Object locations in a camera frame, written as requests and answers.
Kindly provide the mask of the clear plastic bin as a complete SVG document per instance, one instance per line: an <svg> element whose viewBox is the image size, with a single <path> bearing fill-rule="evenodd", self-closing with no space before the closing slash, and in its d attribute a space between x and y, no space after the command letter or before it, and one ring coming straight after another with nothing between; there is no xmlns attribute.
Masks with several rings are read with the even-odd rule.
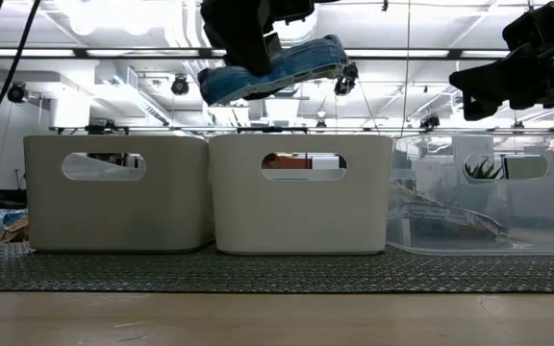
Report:
<svg viewBox="0 0 554 346"><path fill-rule="evenodd" d="M502 180L474 180L465 164L502 166ZM391 184L440 203L483 213L509 228L495 239L415 235L408 220L388 216L387 242L435 255L554 255L554 134L441 134L393 144Z"/></svg>

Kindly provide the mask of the small potted succulent plant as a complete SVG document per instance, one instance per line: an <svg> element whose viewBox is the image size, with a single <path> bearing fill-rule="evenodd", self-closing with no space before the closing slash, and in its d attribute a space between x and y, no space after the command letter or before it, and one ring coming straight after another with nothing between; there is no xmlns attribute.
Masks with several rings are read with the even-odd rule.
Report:
<svg viewBox="0 0 554 346"><path fill-rule="evenodd" d="M465 171L468 177L474 180L502 180L504 178L503 168L499 166L494 168L494 163L489 163L489 159L475 164L465 164Z"/></svg>

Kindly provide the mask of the grey plastic bin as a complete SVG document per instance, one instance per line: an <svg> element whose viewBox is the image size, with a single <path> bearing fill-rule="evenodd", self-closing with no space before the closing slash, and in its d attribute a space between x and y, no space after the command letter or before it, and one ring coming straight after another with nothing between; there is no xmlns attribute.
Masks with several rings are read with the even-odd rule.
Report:
<svg viewBox="0 0 554 346"><path fill-rule="evenodd" d="M190 136L27 136L41 252L172 253L214 238L209 146Z"/></svg>

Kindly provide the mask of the blue denim garment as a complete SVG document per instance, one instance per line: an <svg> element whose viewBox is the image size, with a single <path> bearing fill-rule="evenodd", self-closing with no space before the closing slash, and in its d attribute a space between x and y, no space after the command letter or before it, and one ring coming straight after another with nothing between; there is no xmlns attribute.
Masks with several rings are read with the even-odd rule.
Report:
<svg viewBox="0 0 554 346"><path fill-rule="evenodd" d="M271 70L265 75L229 65L205 68L197 79L204 102L211 106L264 99L286 87L318 79L337 81L351 62L339 37L326 35L283 50L271 59Z"/></svg>

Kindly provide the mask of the dark woven placemat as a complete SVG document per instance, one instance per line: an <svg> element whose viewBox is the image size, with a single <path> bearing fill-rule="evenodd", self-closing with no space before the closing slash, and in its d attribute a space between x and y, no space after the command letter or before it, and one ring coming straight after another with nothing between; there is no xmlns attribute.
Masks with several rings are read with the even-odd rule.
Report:
<svg viewBox="0 0 554 346"><path fill-rule="evenodd" d="M40 254L0 245L0 291L148 293L554 293L554 256L345 257Z"/></svg>

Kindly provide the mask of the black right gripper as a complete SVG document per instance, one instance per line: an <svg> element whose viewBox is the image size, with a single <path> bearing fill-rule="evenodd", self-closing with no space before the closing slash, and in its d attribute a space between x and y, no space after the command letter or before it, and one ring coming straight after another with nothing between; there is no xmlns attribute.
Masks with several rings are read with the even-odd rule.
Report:
<svg viewBox="0 0 554 346"><path fill-rule="evenodd" d="M465 121L493 116L507 100L515 110L554 108L554 0L530 9L502 31L510 53L495 62L453 72L463 92Z"/></svg>

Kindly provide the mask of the linear ceiling light bar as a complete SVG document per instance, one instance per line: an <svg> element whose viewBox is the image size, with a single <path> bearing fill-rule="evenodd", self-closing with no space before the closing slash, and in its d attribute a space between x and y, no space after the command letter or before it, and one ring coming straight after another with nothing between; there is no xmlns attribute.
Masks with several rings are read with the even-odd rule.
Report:
<svg viewBox="0 0 554 346"><path fill-rule="evenodd" d="M26 59L103 59L103 60L218 60L226 52L210 48L164 49L88 49L88 48L29 48L21 53ZM354 60L497 60L508 55L506 50L489 49L363 49L349 48L345 54Z"/></svg>

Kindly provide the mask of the green silver granola bar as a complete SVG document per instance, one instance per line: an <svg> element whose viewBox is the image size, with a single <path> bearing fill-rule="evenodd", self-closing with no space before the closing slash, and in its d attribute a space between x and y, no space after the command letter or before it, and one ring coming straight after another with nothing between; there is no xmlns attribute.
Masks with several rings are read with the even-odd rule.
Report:
<svg viewBox="0 0 554 346"><path fill-rule="evenodd" d="M389 217L408 220L415 235L446 239L495 239L509 228L483 213L452 207L403 185L390 186Z"/></svg>

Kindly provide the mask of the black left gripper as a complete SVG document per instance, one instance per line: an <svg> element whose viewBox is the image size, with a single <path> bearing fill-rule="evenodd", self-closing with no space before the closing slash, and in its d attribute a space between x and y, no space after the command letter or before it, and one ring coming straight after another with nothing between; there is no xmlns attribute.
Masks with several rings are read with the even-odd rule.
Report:
<svg viewBox="0 0 554 346"><path fill-rule="evenodd" d="M305 20L315 10L314 0L204 0L200 13L204 30L214 47L226 51L230 65L261 76L283 50L273 23Z"/></svg>

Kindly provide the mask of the silver ventilation duct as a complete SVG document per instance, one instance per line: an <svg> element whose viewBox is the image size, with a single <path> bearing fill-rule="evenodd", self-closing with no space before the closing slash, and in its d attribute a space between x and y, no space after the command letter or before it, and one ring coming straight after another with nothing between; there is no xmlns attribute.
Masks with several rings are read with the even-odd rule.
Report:
<svg viewBox="0 0 554 346"><path fill-rule="evenodd" d="M278 21L273 24L274 31L278 34L283 47L290 47L314 37L317 25L317 15L312 13L304 20Z"/></svg>

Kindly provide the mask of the white plastic bin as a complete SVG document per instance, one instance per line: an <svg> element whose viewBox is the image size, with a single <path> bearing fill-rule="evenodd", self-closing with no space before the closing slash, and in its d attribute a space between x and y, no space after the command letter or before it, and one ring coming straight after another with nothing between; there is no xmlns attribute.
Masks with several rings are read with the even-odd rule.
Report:
<svg viewBox="0 0 554 346"><path fill-rule="evenodd" d="M239 255L377 254L387 241L386 136L223 135L209 141L215 241ZM268 154L327 153L335 169L264 169Z"/></svg>

